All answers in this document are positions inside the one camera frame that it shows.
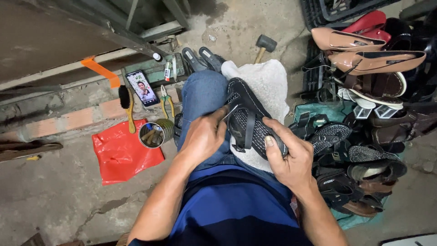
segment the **smartphone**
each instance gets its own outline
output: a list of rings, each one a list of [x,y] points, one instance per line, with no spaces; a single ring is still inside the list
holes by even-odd
[[[135,93],[141,99],[141,102],[145,107],[160,102],[160,99],[150,87],[150,84],[141,70],[126,74],[126,79],[128,79],[132,88],[134,88]]]

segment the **rubber mallet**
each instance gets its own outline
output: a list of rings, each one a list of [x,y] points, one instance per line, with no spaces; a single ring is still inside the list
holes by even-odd
[[[257,58],[255,59],[254,64],[260,63],[261,58],[263,58],[264,52],[268,51],[272,53],[276,48],[277,42],[273,39],[267,37],[264,34],[261,34],[257,40],[257,46],[260,47],[260,51],[258,52]]]

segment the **man's right hand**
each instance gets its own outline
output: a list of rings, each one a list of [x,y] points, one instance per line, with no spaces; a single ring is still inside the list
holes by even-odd
[[[297,197],[307,193],[311,188],[317,189],[316,180],[311,175],[314,151],[312,144],[298,138],[276,119],[264,117],[263,122],[273,129],[288,147],[288,154],[282,158],[275,139],[271,136],[264,139],[267,158],[278,181]]]

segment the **blue jeans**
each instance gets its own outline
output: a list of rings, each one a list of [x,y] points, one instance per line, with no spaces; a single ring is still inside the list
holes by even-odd
[[[184,108],[182,134],[177,151],[184,144],[188,128],[193,120],[200,116],[210,114],[223,107],[227,96],[228,81],[226,78],[212,70],[196,72],[188,77],[182,88],[182,106]],[[231,152],[229,141],[231,134],[226,131],[223,144],[208,159],[196,167],[195,171],[207,169],[216,165],[237,165],[250,173],[268,181],[279,183],[272,173],[256,169],[242,162]]]

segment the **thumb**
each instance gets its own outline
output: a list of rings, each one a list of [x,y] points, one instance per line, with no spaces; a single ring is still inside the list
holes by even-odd
[[[272,136],[266,136],[264,138],[264,142],[266,145],[266,155],[267,159],[270,162],[270,166],[272,166],[272,169],[275,166],[281,165],[284,163],[284,159],[282,158],[281,151],[279,150],[279,147],[275,141],[275,139]]]

